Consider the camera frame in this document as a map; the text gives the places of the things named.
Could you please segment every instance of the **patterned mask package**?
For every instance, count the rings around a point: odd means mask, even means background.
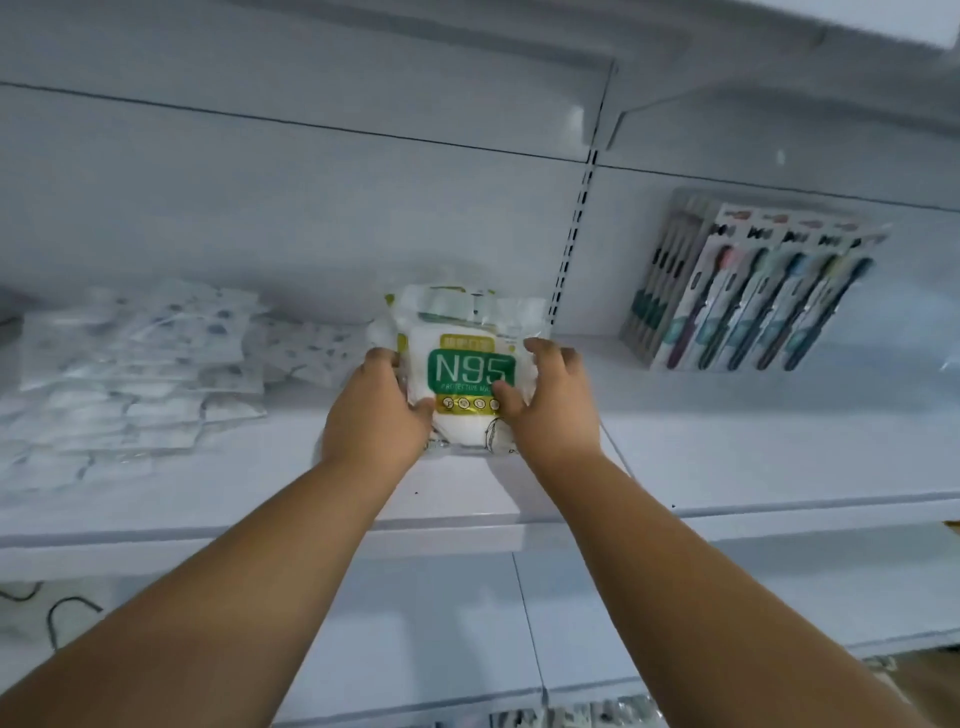
[[[530,401],[537,384],[523,339],[547,335],[545,299],[498,298],[463,286],[410,285],[393,298],[407,399],[434,401],[433,426],[453,452],[508,454],[513,432],[492,384],[504,379]]]

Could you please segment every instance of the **metal shelving unit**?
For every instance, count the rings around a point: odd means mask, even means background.
[[[938,371],[960,330],[958,84],[955,51],[720,0],[7,3],[0,285],[59,303],[183,275],[355,324],[384,277],[550,298],[616,462],[855,654],[930,646],[960,630],[957,544],[936,525],[960,516],[960,384]],[[651,376],[615,341],[678,186],[894,224],[805,371]],[[155,477],[0,509],[0,580],[172,568],[309,466],[332,396],[277,391],[266,422]],[[539,704],[542,687],[639,690],[570,546],[520,461],[421,462],[281,719],[390,728]],[[418,563],[382,556],[432,565],[429,604],[377,590],[419,583]],[[424,614],[468,639],[417,662],[438,637],[407,631]],[[553,623],[596,641],[551,639]],[[391,668],[314,692],[367,627],[372,662],[348,667]]]

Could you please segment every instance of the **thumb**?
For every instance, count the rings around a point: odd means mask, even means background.
[[[420,423],[429,431],[433,427],[434,401],[431,397],[425,397],[417,402],[413,407],[413,412],[420,420]]]
[[[507,423],[513,418],[519,417],[523,410],[527,408],[527,404],[523,401],[523,395],[520,394],[520,390],[511,386],[503,379],[498,379],[493,383],[493,394],[500,400],[500,416],[503,417]]]

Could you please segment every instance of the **green label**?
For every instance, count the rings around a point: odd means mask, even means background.
[[[769,347],[774,343],[780,332],[783,330],[783,325],[786,324],[785,321],[774,321],[771,322],[767,328],[763,330],[763,333],[760,334],[760,346]]]
[[[435,349],[426,363],[427,385],[438,395],[491,395],[498,379],[514,383],[516,359],[508,354]]]
[[[802,331],[795,331],[790,338],[787,340],[786,345],[783,347],[783,350],[788,353],[793,353],[797,348],[804,342],[806,335],[810,332],[809,328],[805,328]]]
[[[686,326],[686,317],[683,316],[679,319],[674,319],[670,322],[670,328],[666,330],[666,333],[663,335],[664,344],[676,344],[677,339],[680,338],[681,332]]]
[[[704,324],[700,327],[700,332],[697,334],[697,344],[708,344],[719,326],[720,319],[707,319],[704,321]]]
[[[730,338],[727,339],[728,347],[738,347],[740,343],[747,338],[747,331],[750,330],[750,327],[754,324],[753,321],[741,321],[735,327],[733,327],[733,333],[730,335]]]

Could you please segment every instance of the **black toothbrush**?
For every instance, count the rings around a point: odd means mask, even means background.
[[[697,332],[697,318],[700,316],[701,311],[710,303],[710,291],[713,289],[713,284],[716,282],[717,276],[719,276],[725,268],[729,268],[733,264],[733,256],[733,246],[725,245],[717,253],[716,258],[713,259],[713,271],[710,273],[710,277],[707,279],[704,287],[700,289],[696,303],[686,317],[684,328],[680,332],[680,338],[677,339],[677,343],[673,346],[673,351],[670,352],[670,358],[666,361],[667,369],[676,369],[677,365],[680,364],[680,360],[684,358],[686,348],[690,345],[693,334]]]
[[[780,330],[780,333],[777,334],[777,338],[774,339],[773,344],[767,347],[767,351],[763,353],[763,356],[757,362],[756,367],[758,369],[762,371],[769,367],[777,354],[780,353],[780,349],[783,348],[783,345],[786,344],[790,335],[793,333],[794,325],[800,321],[800,318],[813,306],[812,298],[814,291],[820,287],[821,283],[836,272],[836,268],[840,264],[840,259],[839,255],[831,255],[820,267],[820,271],[817,273],[817,278],[813,281],[813,285],[806,289],[806,292],[794,305],[790,311],[790,315],[787,316],[786,321],[783,322],[783,328]]]
[[[843,284],[837,295],[833,297],[833,301],[830,302],[830,305],[827,306],[817,318],[817,323],[813,325],[813,328],[806,333],[804,340],[801,342],[800,346],[797,347],[787,358],[784,369],[787,372],[792,372],[797,368],[797,365],[800,364],[801,360],[806,356],[806,353],[810,351],[813,345],[816,343],[817,339],[820,337],[820,333],[824,330],[824,326],[827,325],[827,322],[832,318],[833,314],[837,312],[837,308],[840,307],[840,301],[843,299],[847,291],[850,290],[850,287],[856,283],[858,280],[862,279],[871,269],[874,267],[874,260],[870,257],[862,258],[857,261],[857,264],[853,266],[853,270],[850,271],[850,277],[847,279],[847,282]]]
[[[723,343],[727,340],[727,334],[730,333],[730,321],[733,319],[733,316],[736,315],[736,312],[743,308],[743,297],[747,295],[747,288],[750,286],[750,281],[762,270],[763,264],[766,262],[767,255],[769,254],[770,251],[766,248],[760,248],[756,251],[756,255],[754,255],[753,260],[750,261],[750,271],[747,273],[743,282],[740,283],[740,287],[736,289],[736,293],[733,294],[733,298],[731,298],[730,303],[728,303],[726,310],[723,312],[723,316],[720,318],[720,323],[717,324],[717,330],[710,336],[707,348],[704,349],[703,354],[700,356],[700,362],[697,364],[699,369],[704,370],[710,368],[713,359],[716,358]]]
[[[743,360],[750,352],[750,349],[753,348],[754,342],[769,323],[769,319],[776,309],[777,298],[780,297],[780,291],[783,290],[783,286],[785,286],[790,279],[796,278],[797,276],[802,276],[804,274],[805,267],[806,255],[803,253],[795,253],[787,262],[786,268],[783,269],[783,276],[777,281],[777,286],[774,288],[773,292],[767,296],[767,298],[763,301],[763,305],[757,310],[756,317],[750,324],[750,328],[747,329],[747,333],[743,337],[743,341],[740,342],[730,361],[727,362],[727,369],[729,369],[731,372],[735,372],[739,368],[740,364],[743,363]]]

